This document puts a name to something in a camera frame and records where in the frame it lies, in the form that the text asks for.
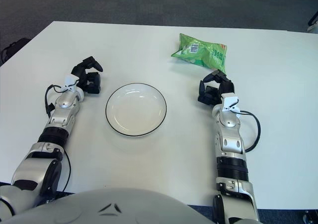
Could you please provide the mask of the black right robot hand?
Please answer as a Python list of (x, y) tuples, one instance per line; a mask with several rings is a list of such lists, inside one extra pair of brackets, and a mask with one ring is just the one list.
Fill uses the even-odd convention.
[[(219, 87), (205, 86), (206, 83), (215, 81)], [(216, 70), (207, 75), (199, 84), (198, 101), (206, 105), (218, 105), (222, 103), (221, 95), (224, 93), (234, 93), (235, 87), (227, 75), (221, 70)]]

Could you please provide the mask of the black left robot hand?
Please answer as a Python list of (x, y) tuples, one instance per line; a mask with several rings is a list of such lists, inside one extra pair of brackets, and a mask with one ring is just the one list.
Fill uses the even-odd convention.
[(86, 73), (86, 70), (94, 68), (99, 72), (103, 72), (102, 66), (97, 62), (93, 56), (84, 59), (77, 64), (71, 71), (72, 75), (77, 77), (76, 86), (81, 88), (84, 92), (89, 94), (100, 93), (100, 74), (98, 72)]

